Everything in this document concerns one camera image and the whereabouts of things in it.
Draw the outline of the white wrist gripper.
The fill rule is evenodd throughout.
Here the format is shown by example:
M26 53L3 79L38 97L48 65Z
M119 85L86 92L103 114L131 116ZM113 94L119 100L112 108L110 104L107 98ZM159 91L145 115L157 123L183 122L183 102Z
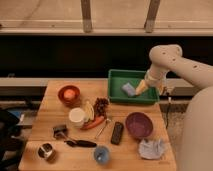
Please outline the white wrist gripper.
M164 82L166 80L166 72L164 70L149 69L145 75L145 81L141 80L135 89L135 94L140 95L148 89L155 87L160 94L164 91Z

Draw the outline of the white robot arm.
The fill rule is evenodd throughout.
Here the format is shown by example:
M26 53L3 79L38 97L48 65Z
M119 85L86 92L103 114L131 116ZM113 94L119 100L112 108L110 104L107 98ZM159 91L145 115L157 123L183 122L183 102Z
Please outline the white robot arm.
M200 89L186 110L177 171L213 171L213 66L184 58L175 44L153 47L149 58L137 95L159 86L169 71Z

